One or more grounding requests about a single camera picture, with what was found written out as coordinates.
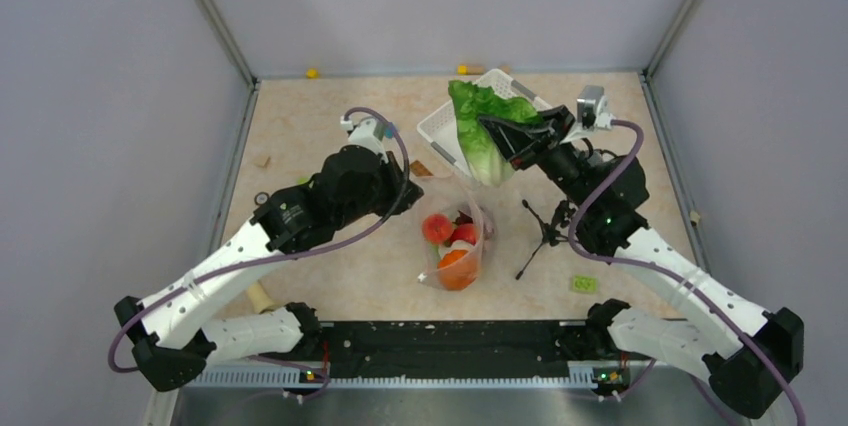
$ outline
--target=plastic bag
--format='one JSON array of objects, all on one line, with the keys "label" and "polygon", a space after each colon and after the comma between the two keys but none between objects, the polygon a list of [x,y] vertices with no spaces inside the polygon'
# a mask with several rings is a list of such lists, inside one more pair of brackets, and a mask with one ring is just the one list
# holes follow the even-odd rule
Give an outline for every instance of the plastic bag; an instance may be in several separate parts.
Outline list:
[{"label": "plastic bag", "polygon": [[469,221],[474,226],[474,244],[468,241],[456,241],[451,245],[433,244],[425,239],[422,232],[426,269],[418,275],[418,281],[434,288],[462,291],[482,274],[486,236],[488,234],[492,238],[494,225],[456,178],[419,178],[416,183],[424,190],[424,196],[415,204],[419,225],[433,215],[444,215],[454,226]]}]

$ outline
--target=beige tabletop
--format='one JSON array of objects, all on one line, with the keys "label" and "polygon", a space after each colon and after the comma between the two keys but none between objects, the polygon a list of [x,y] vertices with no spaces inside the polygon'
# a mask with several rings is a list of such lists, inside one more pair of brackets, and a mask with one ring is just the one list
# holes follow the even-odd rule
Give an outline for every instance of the beige tabletop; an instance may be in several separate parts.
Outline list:
[{"label": "beige tabletop", "polygon": [[[518,74],[516,79],[552,105],[574,102],[583,86],[606,88],[610,109],[621,119],[640,124],[646,133],[639,160],[651,198],[639,208],[668,243],[691,259],[692,252],[674,197],[651,117],[635,73]],[[255,208],[257,192],[273,193],[320,170],[324,159],[346,144],[339,116],[352,106],[368,106],[388,117],[407,143],[412,160],[434,174],[451,168],[429,147],[416,125],[447,101],[452,76],[366,77],[263,81],[244,157],[236,181],[225,237],[232,235]],[[626,153],[630,131],[599,133],[595,147]],[[270,161],[261,166],[261,158]],[[539,242],[540,230],[521,207],[527,199],[550,219],[563,194],[533,168],[517,172],[502,188],[481,198],[493,211],[498,240],[483,264],[484,272],[461,292],[447,292],[417,281],[425,269],[421,238],[413,214],[392,218],[370,237],[341,252],[282,263],[262,284],[280,303],[302,301],[319,319],[333,320],[473,320],[579,319],[588,308],[618,298],[661,317],[679,317],[641,283],[614,267],[580,258],[568,245],[543,247],[520,281],[515,274]],[[377,218],[368,216],[336,235],[362,231]],[[574,275],[597,278],[594,294],[571,290]],[[222,317],[252,314],[242,295]]]}]

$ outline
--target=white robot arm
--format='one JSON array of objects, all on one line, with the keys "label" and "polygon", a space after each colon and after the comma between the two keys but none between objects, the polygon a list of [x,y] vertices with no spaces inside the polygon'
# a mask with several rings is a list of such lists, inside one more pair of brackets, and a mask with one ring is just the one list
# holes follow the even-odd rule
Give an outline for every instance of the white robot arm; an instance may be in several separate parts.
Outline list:
[{"label": "white robot arm", "polygon": [[[303,303],[270,314],[212,317],[280,268],[283,263],[275,260],[283,254],[308,255],[304,252],[329,242],[362,216],[400,214],[422,196],[411,182],[404,187],[406,179],[394,156],[383,148],[383,123],[373,117],[358,124],[342,118],[342,128],[349,134],[348,145],[329,156],[306,184],[272,194],[232,238],[179,280],[143,299],[126,297],[115,305],[122,326],[148,309],[127,336],[134,343],[138,369],[157,390],[188,383],[207,364],[259,353],[308,353],[317,345],[320,325]],[[251,260],[268,264],[233,268]],[[199,278],[208,279],[201,283]],[[177,290],[185,292],[173,295]]]},{"label": "white robot arm", "polygon": [[[561,106],[541,112],[542,124],[532,126],[478,120],[515,169],[539,166],[568,198],[565,206],[581,205],[568,218],[578,253],[613,263],[686,318],[656,318],[611,299],[589,311],[586,327],[604,343],[596,346],[656,358],[708,382],[738,413],[762,416],[802,368],[803,323],[786,308],[770,313],[741,298],[651,229],[636,213],[648,192],[635,156],[632,162],[603,161],[570,144],[616,124],[603,88],[585,88],[577,106],[576,117]],[[381,122],[367,118],[354,125],[343,118],[342,126],[349,145],[329,156],[308,183],[275,192],[226,244],[162,291],[116,304],[138,369],[157,390],[188,383],[209,363],[269,352],[308,355],[317,346],[320,324],[303,303],[270,314],[211,318],[280,267],[280,255],[308,255],[362,216],[400,214],[421,197],[423,191],[406,182],[383,149]],[[238,267],[248,260],[267,264]]]},{"label": "white robot arm", "polygon": [[[569,225],[568,239],[578,254],[629,273],[686,318],[663,320],[608,300],[590,309],[586,323],[606,339],[597,347],[640,353],[677,367],[708,382],[734,411],[759,418],[783,390],[780,383],[801,371],[803,322],[786,308],[771,313],[735,294],[648,226],[636,213],[648,192],[635,149],[628,157],[604,161],[570,144],[614,125],[641,135],[632,123],[615,120],[606,106],[603,88],[587,86],[576,117],[561,106],[540,112],[541,125],[479,121],[515,169],[539,166],[566,195],[568,201],[557,210],[572,212],[560,219]],[[580,208],[574,211],[571,204]]]}]

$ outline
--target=white wall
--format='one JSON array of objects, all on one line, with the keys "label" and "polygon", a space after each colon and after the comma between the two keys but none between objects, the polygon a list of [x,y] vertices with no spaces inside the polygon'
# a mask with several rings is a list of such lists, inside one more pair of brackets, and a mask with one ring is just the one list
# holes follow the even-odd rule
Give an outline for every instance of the white wall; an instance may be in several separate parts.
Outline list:
[{"label": "white wall", "polygon": [[704,0],[656,78],[715,275],[805,322],[810,425],[845,422],[846,32],[848,0]]},{"label": "white wall", "polygon": [[0,0],[0,424],[139,424],[112,306],[203,253],[246,97],[193,0]]},{"label": "white wall", "polygon": [[216,0],[255,74],[637,69],[682,0]]}]

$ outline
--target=yellow object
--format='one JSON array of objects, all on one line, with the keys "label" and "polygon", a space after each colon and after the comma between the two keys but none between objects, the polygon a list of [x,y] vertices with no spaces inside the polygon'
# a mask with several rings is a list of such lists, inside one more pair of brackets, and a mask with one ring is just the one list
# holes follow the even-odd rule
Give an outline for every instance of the yellow object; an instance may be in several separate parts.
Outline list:
[{"label": "yellow object", "polygon": [[486,68],[481,64],[460,64],[456,67],[456,74],[483,74]]},{"label": "yellow object", "polygon": [[280,305],[268,296],[268,292],[265,291],[259,281],[248,286],[245,292],[253,305],[253,312],[256,314],[270,313],[280,308]]}]

